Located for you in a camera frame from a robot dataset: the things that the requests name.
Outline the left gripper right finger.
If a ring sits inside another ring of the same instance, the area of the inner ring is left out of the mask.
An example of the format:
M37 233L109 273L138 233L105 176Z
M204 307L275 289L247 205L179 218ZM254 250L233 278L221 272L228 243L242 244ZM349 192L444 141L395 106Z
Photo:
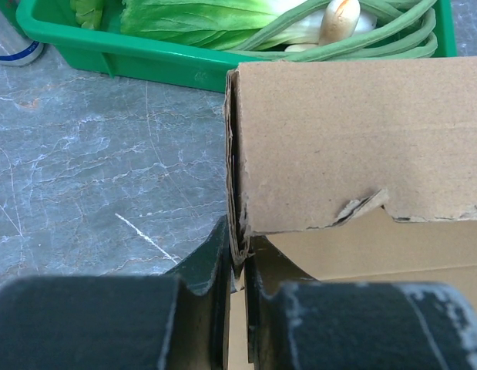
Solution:
M442 283L324 282L265 237L244 265L256 369L477 369L477 315Z

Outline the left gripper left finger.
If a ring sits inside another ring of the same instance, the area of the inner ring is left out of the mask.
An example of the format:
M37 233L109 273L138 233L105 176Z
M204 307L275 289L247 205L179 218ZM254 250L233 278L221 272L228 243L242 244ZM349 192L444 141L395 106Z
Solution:
M0 369L225 369L228 220L161 275L26 277L0 290Z

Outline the spare cardboard box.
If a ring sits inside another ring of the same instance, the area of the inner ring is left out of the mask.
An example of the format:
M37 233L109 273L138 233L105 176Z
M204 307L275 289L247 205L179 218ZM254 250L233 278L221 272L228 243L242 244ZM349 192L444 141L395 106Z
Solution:
M256 369L253 237L319 281L447 284L477 315L477 56L245 62L225 120L230 368Z

